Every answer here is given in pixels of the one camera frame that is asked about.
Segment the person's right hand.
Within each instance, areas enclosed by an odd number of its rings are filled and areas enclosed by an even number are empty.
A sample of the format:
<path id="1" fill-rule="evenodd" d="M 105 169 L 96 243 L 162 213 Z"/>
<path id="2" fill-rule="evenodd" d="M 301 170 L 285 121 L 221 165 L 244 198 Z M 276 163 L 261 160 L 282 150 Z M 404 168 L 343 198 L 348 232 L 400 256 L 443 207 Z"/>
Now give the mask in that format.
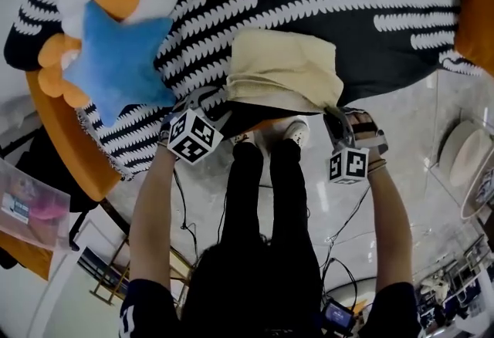
<path id="1" fill-rule="evenodd" d="M 348 108 L 344 114 L 357 140 L 376 137 L 379 134 L 377 124 L 367 111 Z"/>

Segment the person's right white shoe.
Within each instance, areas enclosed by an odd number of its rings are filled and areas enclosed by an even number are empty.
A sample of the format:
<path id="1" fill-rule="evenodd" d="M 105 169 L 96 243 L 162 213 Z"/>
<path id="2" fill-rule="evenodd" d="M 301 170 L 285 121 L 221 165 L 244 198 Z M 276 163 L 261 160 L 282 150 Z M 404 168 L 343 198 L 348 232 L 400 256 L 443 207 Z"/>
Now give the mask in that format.
<path id="1" fill-rule="evenodd" d="M 284 140 L 292 140 L 300 149 L 303 149 L 310 138 L 310 129 L 305 120 L 294 120 L 283 135 Z"/>

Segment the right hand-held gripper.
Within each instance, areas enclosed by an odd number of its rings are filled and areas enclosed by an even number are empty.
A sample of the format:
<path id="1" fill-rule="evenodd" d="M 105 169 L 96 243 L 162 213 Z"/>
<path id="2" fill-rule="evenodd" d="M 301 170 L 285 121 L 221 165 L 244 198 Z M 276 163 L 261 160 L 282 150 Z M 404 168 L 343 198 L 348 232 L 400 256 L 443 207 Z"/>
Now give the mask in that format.
<path id="1" fill-rule="evenodd" d="M 330 136 L 333 152 L 327 160 L 327 173 L 330 183 L 355 184 L 367 178 L 369 153 L 387 152 L 384 131 L 379 129 L 376 137 L 357 140 L 345 117 L 336 107 L 324 108 L 324 124 Z"/>

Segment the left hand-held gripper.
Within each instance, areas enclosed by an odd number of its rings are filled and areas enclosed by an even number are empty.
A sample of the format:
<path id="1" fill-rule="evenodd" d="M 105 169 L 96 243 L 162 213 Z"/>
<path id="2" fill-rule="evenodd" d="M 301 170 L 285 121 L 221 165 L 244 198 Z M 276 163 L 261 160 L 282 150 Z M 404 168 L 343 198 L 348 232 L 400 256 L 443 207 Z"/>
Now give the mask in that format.
<path id="1" fill-rule="evenodd" d="M 223 139 L 220 132 L 232 115 L 229 110 L 210 124 L 194 111 L 201 109 L 201 101 L 216 91 L 216 86 L 193 90 L 182 103 L 183 114 L 171 121 L 167 149 L 190 165 L 204 160 L 217 148 Z"/>

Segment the orange flower pillow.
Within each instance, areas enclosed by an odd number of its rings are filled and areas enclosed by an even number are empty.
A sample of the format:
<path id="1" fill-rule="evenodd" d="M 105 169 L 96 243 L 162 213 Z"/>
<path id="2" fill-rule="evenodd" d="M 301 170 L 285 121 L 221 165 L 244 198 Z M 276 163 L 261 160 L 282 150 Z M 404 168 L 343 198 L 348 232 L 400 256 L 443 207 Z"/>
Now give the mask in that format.
<path id="1" fill-rule="evenodd" d="M 63 78 L 64 71 L 79 56 L 81 46 L 80 39 L 57 33 L 46 40 L 38 54 L 41 90 L 53 98 L 62 96 L 72 108 L 85 107 L 90 101 L 78 86 Z"/>

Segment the person's left forearm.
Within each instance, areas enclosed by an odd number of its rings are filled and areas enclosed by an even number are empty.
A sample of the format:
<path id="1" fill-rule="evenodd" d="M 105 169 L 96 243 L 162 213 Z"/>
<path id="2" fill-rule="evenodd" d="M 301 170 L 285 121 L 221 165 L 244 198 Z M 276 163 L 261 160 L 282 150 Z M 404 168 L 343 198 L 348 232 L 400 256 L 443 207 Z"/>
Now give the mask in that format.
<path id="1" fill-rule="evenodd" d="M 140 187 L 130 224 L 130 279 L 171 287 L 171 186 L 175 156 L 163 145 Z"/>

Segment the wooden rattan rack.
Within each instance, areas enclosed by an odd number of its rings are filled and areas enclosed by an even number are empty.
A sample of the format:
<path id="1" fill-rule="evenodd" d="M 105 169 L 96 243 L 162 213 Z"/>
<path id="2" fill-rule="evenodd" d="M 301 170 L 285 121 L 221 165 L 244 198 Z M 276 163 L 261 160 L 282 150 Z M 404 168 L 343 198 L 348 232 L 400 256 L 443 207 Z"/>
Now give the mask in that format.
<path id="1" fill-rule="evenodd" d="M 101 269 L 98 267 L 94 269 L 96 286 L 90 290 L 90 294 L 109 306 L 113 305 L 114 297 L 124 300 L 127 295 L 130 282 L 130 262 L 119 267 L 117 258 L 122 250 L 128 247 L 129 240 L 126 235 L 113 253 L 110 262 L 103 264 Z M 170 257 L 171 288 L 178 291 L 178 294 L 173 292 L 172 296 L 175 309 L 180 311 L 188 294 L 192 264 L 174 248 L 171 248 Z"/>

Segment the flat orange cushion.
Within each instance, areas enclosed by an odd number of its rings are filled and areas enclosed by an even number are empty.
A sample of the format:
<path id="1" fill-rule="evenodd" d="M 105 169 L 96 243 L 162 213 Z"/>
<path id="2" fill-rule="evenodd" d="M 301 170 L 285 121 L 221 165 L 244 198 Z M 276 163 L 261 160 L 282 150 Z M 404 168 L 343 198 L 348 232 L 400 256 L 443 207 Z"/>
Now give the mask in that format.
<path id="1" fill-rule="evenodd" d="M 52 251 L 29 244 L 0 231 L 0 267 L 22 266 L 41 279 L 49 280 Z"/>

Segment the person's right forearm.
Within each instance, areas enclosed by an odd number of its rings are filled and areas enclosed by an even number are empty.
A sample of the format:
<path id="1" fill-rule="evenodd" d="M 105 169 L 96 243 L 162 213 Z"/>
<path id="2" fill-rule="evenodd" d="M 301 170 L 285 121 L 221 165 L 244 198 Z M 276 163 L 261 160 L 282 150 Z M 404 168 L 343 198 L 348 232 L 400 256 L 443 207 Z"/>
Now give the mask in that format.
<path id="1" fill-rule="evenodd" d="M 377 286 L 412 283 L 412 235 L 402 198 L 386 167 L 368 175 L 374 203 Z"/>

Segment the person's left white shoe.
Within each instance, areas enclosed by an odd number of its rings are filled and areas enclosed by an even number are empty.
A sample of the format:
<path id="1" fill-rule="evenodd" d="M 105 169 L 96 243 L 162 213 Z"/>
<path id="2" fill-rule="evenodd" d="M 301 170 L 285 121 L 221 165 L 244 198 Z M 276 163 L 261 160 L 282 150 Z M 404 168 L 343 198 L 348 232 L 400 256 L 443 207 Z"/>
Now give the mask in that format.
<path id="1" fill-rule="evenodd" d="M 230 141 L 234 146 L 237 144 L 253 144 L 254 146 L 256 146 L 255 132 L 254 131 L 244 132 L 242 134 L 232 137 Z"/>

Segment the round cream coffee table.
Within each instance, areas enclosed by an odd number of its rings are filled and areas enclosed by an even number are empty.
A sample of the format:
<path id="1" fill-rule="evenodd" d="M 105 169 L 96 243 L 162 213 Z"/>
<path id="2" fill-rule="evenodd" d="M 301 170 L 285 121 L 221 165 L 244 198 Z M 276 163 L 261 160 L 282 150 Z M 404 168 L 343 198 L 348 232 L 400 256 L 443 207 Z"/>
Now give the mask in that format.
<path id="1" fill-rule="evenodd" d="M 488 169 L 494 167 L 494 135 L 472 120 L 463 120 L 445 138 L 438 171 L 460 207 L 463 220 L 477 215 L 484 203 L 476 194 Z"/>

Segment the large orange cushion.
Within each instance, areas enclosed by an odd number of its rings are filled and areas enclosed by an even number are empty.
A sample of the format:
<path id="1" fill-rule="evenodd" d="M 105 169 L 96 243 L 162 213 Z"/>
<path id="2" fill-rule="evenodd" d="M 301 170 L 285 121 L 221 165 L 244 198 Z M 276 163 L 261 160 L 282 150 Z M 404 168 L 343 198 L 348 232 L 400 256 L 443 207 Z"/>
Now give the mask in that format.
<path id="1" fill-rule="evenodd" d="M 455 50 L 494 77 L 494 0 L 462 0 Z"/>

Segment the cream cloth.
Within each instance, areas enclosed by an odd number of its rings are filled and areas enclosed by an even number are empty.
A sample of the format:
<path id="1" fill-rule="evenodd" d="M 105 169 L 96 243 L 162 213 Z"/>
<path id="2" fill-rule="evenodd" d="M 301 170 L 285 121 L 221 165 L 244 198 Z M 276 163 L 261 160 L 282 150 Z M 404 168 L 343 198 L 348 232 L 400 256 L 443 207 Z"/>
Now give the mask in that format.
<path id="1" fill-rule="evenodd" d="M 232 42 L 227 98 L 299 113 L 333 109 L 343 92 L 336 54 L 315 36 L 244 29 Z"/>

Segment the person's black trousers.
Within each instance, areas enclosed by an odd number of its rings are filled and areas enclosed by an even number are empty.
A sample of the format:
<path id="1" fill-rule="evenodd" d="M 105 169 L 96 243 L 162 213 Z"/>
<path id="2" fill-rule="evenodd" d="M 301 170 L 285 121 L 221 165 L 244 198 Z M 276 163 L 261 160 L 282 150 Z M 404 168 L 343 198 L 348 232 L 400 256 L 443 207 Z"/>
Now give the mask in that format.
<path id="1" fill-rule="evenodd" d="M 271 151 L 273 227 L 259 230 L 261 150 L 236 144 L 225 221 L 217 245 L 204 251 L 181 315 L 187 337 L 319 338 L 322 281 L 308 232 L 307 197 L 291 139 Z"/>

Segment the clear plastic storage box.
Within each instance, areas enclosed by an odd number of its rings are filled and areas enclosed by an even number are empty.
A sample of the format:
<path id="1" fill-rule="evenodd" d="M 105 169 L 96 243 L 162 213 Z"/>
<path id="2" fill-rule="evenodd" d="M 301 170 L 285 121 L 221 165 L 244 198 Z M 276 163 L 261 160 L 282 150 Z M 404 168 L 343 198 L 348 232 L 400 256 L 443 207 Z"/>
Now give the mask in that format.
<path id="1" fill-rule="evenodd" d="M 70 196 L 0 158 L 0 231 L 48 250 L 69 251 Z"/>

